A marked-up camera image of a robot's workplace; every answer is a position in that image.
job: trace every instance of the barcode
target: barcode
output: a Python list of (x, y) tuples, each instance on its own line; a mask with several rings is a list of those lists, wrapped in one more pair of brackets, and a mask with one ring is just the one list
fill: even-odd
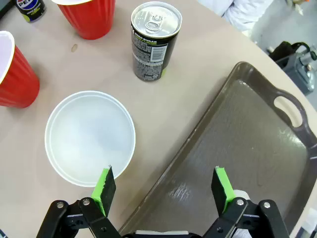
[(157, 62), (164, 60), (167, 46), (152, 47), (151, 51), (151, 62)]

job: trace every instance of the red cup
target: red cup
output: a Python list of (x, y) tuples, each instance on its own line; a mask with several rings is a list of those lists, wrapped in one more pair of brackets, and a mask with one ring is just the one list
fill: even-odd
[(0, 31), (0, 106), (25, 108), (34, 102), (39, 89), (39, 80), (12, 34)]
[(53, 1), (58, 4), (59, 9), (82, 38), (94, 40), (110, 31), (115, 0)]

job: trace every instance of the table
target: table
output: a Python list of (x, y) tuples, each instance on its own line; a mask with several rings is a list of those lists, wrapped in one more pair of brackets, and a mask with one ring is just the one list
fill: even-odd
[[(132, 72), (130, 15), (143, 2), (117, 0), (111, 31), (94, 41), (81, 39), (49, 0), (45, 1), (46, 14), (37, 22), (25, 22), (15, 8), (0, 21), (0, 30), (13, 34), (41, 84), (30, 107), (0, 108), (0, 225), (9, 237), (35, 237), (52, 201), (72, 203), (92, 192), (91, 188), (62, 179), (45, 153), (47, 119), (54, 107), (72, 93), (106, 92), (127, 108), (134, 121), (135, 153), (116, 180), (117, 191), (109, 215), (117, 228), (166, 169), (239, 61), (253, 64), (276, 87), (296, 96), (317, 134), (316, 111), (286, 74), (248, 38), (193, 0), (167, 1), (183, 15), (169, 66), (157, 82), (138, 79)], [(72, 52), (75, 44), (77, 50)], [(293, 107), (285, 102), (282, 106), (298, 121)], [(316, 193), (317, 186), (309, 204)], [(78, 237), (88, 234), (89, 231), (81, 231)]]

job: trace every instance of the white cloth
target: white cloth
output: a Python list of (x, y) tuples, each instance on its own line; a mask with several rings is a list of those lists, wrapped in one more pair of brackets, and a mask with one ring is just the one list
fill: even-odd
[(273, 0), (198, 0), (240, 31), (251, 30)]

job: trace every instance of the blue logo on can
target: blue logo on can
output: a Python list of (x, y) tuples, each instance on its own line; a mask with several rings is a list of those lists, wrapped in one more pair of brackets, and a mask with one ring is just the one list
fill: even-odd
[(33, 9), (39, 0), (16, 0), (17, 5), (22, 10), (31, 10)]

